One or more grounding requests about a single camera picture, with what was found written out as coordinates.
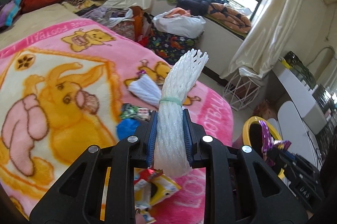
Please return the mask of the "green patterned snack wrapper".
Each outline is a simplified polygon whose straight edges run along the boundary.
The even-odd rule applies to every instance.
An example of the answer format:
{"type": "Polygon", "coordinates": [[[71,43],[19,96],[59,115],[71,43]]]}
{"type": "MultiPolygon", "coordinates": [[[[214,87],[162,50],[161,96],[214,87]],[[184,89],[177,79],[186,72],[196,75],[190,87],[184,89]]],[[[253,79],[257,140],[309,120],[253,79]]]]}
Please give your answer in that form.
{"type": "Polygon", "coordinates": [[[152,110],[132,104],[123,104],[120,119],[136,119],[139,121],[150,121],[152,110]]]}

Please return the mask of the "purple foil snack wrapper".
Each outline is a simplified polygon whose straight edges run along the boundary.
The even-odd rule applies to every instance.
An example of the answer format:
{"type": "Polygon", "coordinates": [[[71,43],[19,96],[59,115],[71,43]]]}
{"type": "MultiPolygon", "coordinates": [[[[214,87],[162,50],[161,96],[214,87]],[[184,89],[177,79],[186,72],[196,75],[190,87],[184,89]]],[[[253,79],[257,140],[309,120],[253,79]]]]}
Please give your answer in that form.
{"type": "Polygon", "coordinates": [[[262,128],[262,156],[263,159],[267,159],[267,152],[271,151],[273,148],[278,148],[279,150],[287,151],[291,146],[291,142],[287,140],[277,140],[274,139],[270,133],[269,127],[265,121],[259,121],[259,125],[262,128]]]}

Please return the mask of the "white foam net sleeve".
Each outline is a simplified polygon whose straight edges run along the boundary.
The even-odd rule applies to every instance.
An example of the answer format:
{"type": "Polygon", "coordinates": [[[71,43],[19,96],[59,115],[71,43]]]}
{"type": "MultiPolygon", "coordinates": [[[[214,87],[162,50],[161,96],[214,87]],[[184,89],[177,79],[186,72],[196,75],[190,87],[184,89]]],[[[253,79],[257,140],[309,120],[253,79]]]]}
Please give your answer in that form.
{"type": "Polygon", "coordinates": [[[206,52],[191,49],[174,64],[164,80],[159,100],[154,168],[174,178],[190,172],[183,130],[183,103],[205,64],[206,52]]]}

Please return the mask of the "yellow rimmed trash bin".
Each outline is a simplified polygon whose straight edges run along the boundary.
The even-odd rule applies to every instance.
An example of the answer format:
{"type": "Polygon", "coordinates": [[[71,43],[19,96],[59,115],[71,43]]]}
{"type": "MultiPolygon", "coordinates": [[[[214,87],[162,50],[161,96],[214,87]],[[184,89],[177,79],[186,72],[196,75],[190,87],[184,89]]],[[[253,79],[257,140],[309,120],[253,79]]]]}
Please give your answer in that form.
{"type": "Polygon", "coordinates": [[[268,121],[257,116],[250,117],[247,121],[245,121],[242,129],[241,140],[243,145],[250,146],[263,160],[266,161],[262,152],[263,132],[265,128],[261,125],[261,122],[268,127],[268,132],[272,142],[277,142],[279,144],[278,148],[283,149],[285,143],[278,131],[268,121]]]}

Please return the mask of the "blue crumpled wrapper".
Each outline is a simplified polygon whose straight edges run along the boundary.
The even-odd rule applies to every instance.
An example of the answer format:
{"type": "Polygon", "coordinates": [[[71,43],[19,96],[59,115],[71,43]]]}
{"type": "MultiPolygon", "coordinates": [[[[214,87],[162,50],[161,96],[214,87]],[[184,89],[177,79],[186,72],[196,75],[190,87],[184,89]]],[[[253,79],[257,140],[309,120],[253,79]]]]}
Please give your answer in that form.
{"type": "Polygon", "coordinates": [[[126,118],[116,126],[116,134],[119,140],[125,139],[134,135],[137,127],[140,125],[140,121],[136,119],[126,118]]]}

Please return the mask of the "yellow white snack packet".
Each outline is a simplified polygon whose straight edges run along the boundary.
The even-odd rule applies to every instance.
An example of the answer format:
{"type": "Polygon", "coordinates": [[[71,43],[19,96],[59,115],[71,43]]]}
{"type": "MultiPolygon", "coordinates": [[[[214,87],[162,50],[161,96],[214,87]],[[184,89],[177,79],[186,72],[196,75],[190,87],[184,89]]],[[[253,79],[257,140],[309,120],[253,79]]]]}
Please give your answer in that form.
{"type": "Polygon", "coordinates": [[[135,208],[143,215],[146,223],[155,223],[150,209],[179,192],[181,187],[160,170],[134,169],[135,208]]]}

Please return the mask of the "white curved vanity desk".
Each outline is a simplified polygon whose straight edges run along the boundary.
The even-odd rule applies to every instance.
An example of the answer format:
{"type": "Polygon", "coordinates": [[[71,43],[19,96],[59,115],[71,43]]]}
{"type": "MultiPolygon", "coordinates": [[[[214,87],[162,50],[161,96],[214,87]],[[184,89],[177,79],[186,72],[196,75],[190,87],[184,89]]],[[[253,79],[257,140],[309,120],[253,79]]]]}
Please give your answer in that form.
{"type": "Polygon", "coordinates": [[[290,98],[278,110],[282,137],[291,142],[290,152],[320,169],[323,160],[316,135],[327,125],[326,117],[310,91],[281,62],[274,66],[273,73],[290,98]]]}

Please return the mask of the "dinosaur print fabric hamper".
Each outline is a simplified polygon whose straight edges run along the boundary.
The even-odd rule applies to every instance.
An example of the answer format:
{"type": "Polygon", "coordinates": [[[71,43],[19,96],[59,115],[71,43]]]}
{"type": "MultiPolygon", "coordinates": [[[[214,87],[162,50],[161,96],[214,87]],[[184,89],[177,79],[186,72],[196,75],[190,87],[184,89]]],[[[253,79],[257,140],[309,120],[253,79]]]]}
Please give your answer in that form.
{"type": "Polygon", "coordinates": [[[161,32],[153,26],[148,35],[147,48],[168,64],[174,65],[187,51],[196,48],[200,38],[201,36],[189,38],[161,32]]]}

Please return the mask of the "white plastic bag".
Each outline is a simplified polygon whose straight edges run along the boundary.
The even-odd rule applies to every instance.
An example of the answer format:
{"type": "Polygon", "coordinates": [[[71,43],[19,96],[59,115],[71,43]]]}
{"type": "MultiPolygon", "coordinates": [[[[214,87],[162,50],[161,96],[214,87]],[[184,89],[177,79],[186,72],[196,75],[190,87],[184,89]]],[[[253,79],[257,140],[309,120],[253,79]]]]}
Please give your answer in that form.
{"type": "Polygon", "coordinates": [[[206,21],[202,16],[188,17],[177,14],[167,18],[168,14],[169,12],[165,12],[152,19],[158,31],[191,39],[199,37],[204,32],[206,21]]]}

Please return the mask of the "right cream curtain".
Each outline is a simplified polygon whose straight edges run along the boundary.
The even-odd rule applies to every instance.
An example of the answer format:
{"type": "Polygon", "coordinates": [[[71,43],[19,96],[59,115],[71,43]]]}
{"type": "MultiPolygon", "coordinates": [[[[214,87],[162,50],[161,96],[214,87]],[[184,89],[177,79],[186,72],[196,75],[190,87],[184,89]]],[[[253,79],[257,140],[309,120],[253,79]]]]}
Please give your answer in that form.
{"type": "Polygon", "coordinates": [[[264,78],[277,63],[294,31],[303,1],[262,0],[251,30],[220,78],[241,67],[249,70],[249,77],[264,78]]]}

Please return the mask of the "pink cartoon bear blanket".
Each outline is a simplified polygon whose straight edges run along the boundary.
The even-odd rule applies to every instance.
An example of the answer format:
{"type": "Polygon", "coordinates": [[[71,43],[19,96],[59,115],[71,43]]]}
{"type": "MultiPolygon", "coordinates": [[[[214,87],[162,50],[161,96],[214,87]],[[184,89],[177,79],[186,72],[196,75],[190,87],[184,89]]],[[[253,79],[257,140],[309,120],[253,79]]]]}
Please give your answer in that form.
{"type": "MultiPolygon", "coordinates": [[[[123,76],[138,58],[171,68],[151,50],[89,19],[59,23],[1,51],[1,222],[134,223],[134,169],[149,169],[149,122],[119,140],[123,76]]],[[[183,109],[192,122],[191,170],[206,172],[204,223],[225,217],[220,157],[230,144],[229,104],[195,83],[183,109]]]]}

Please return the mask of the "brown patterned fabric bag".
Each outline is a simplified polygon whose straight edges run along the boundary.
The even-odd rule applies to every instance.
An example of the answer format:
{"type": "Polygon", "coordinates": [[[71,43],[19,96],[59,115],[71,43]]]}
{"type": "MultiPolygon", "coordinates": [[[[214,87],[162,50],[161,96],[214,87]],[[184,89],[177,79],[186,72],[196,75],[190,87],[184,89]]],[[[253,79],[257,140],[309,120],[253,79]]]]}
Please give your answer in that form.
{"type": "Polygon", "coordinates": [[[116,32],[118,35],[135,41],[135,27],[133,19],[124,20],[113,26],[111,30],[116,32]]]}

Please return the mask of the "orange navy star quilt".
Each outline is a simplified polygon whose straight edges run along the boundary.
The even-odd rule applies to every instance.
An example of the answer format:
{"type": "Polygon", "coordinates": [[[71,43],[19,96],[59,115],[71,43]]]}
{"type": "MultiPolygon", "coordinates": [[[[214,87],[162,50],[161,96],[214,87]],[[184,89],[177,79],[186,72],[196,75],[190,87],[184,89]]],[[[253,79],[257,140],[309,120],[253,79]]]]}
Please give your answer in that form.
{"type": "Polygon", "coordinates": [[[210,17],[237,33],[247,34],[251,29],[251,21],[229,5],[211,3],[207,13],[210,17]]]}

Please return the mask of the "dark jacket on sill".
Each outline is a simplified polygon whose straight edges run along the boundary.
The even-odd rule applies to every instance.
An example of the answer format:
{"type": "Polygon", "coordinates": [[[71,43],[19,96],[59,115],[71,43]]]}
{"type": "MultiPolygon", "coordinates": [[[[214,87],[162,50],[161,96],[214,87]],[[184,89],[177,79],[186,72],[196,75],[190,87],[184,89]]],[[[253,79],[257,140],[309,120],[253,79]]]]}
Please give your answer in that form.
{"type": "Polygon", "coordinates": [[[189,10],[191,15],[205,15],[212,0],[176,0],[177,8],[189,10]]]}

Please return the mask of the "orange bag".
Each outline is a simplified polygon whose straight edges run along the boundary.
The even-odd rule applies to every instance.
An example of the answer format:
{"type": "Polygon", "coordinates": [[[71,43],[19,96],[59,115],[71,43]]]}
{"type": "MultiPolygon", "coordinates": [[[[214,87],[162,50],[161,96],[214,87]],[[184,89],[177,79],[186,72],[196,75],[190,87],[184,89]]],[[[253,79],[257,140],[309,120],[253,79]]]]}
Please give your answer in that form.
{"type": "Polygon", "coordinates": [[[139,6],[131,7],[133,16],[132,19],[134,24],[134,41],[144,45],[144,37],[146,37],[146,32],[148,29],[147,18],[144,16],[145,11],[139,6]]]}

